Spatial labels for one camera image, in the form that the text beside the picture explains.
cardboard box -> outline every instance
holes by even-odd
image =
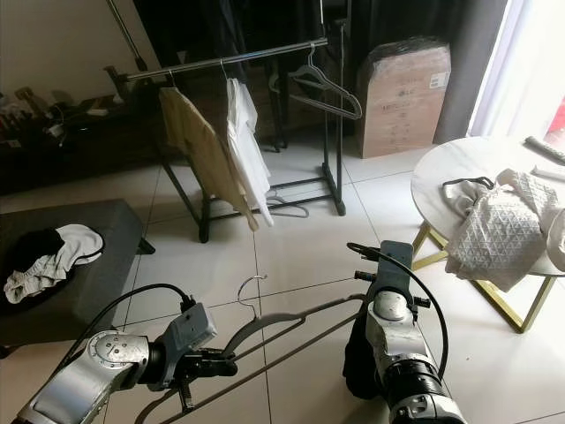
[[[362,157],[430,146],[451,64],[447,44],[417,38],[384,44],[358,74],[363,117],[356,137]]]

gold table leg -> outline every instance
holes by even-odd
[[[424,243],[426,239],[432,240],[432,242],[441,250],[437,254],[432,254],[419,261],[414,261],[412,263],[412,269],[421,269],[427,265],[431,265],[437,261],[440,261],[448,256],[448,253],[443,250],[447,245],[447,240],[440,236],[435,230],[433,230],[430,225],[423,222],[420,226],[420,231],[414,239],[412,246],[414,247],[414,256]],[[524,319],[516,313],[514,309],[502,298],[499,294],[499,290],[489,281],[484,280],[471,280],[474,287],[486,298],[486,300],[498,311],[498,313],[504,318],[507,323],[518,333],[526,332],[534,320],[538,316],[539,310],[543,306],[547,299],[547,295],[551,291],[556,277],[547,276],[544,279],[541,287],[539,288],[536,298],[531,304],[530,310]]]

wall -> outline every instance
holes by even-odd
[[[467,2],[460,32],[451,44],[451,77],[435,143],[462,138],[467,133],[507,1]]]
[[[149,69],[159,68],[132,0],[115,0]],[[0,0],[0,91],[29,86],[46,102],[114,93],[102,69],[135,72],[132,53],[104,0]]]

tile floor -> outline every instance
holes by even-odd
[[[279,155],[265,153],[273,182],[310,177],[320,162],[319,144],[301,140],[291,142]],[[412,241],[420,217],[411,200],[411,170],[427,149],[368,160],[357,159],[354,151],[348,144],[343,179],[346,216],[337,216],[329,202],[320,201],[307,206],[309,218],[276,216],[275,227],[261,228],[255,234],[242,218],[224,220],[214,223],[205,245],[197,241],[196,226],[167,175],[157,166],[7,196],[0,198],[0,210],[125,198],[146,223],[147,239],[157,249],[152,256],[136,258],[125,290],[167,282],[193,293],[210,307],[220,331],[210,345],[220,347],[252,317],[248,308],[235,303],[237,288],[247,277],[268,274],[267,280],[250,284],[244,292],[263,314],[299,311],[364,291],[366,285],[350,277],[355,269],[372,270],[372,265],[348,251],[347,241],[374,245],[383,239]],[[175,169],[187,192],[197,200],[190,170],[180,164]],[[309,185],[302,191],[310,195],[321,189]],[[294,199],[301,192],[293,188],[279,194]],[[432,246],[424,246],[423,254],[432,251]],[[555,285],[533,328],[517,335],[469,283],[446,274],[443,266],[436,263],[418,274],[436,294],[446,315],[450,356],[445,380],[469,423],[565,423],[565,337],[560,315],[565,303],[563,282]],[[539,281],[528,279],[509,294],[510,301],[524,307],[538,287]],[[242,360],[240,374],[250,374],[357,307],[342,305],[314,316],[300,330]],[[156,337],[176,313],[177,300],[166,291],[156,291],[123,305],[115,324]],[[422,311],[419,325],[432,352],[438,355],[441,338],[434,312]],[[246,345],[274,331],[258,333]],[[181,422],[388,422],[387,407],[381,400],[363,402],[345,388],[341,370],[349,331],[350,326],[338,330]],[[68,342],[29,345],[0,362],[0,424],[11,422],[68,346]],[[229,378],[199,380],[193,394],[203,399],[231,382]],[[96,422],[132,422],[154,398],[156,395],[144,386],[117,393]],[[155,411],[149,422],[158,422],[177,410],[174,397]]]

white marble tabletop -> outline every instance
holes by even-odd
[[[565,149],[565,146],[554,145]],[[449,240],[463,219],[442,199],[441,185],[458,178],[496,176],[510,168],[531,172],[535,165],[559,166],[524,145],[523,139],[470,137],[453,140],[430,150],[419,162],[411,179],[412,199],[420,215],[442,237]],[[565,202],[565,182],[543,178]],[[543,254],[531,268],[541,276],[564,276]]]

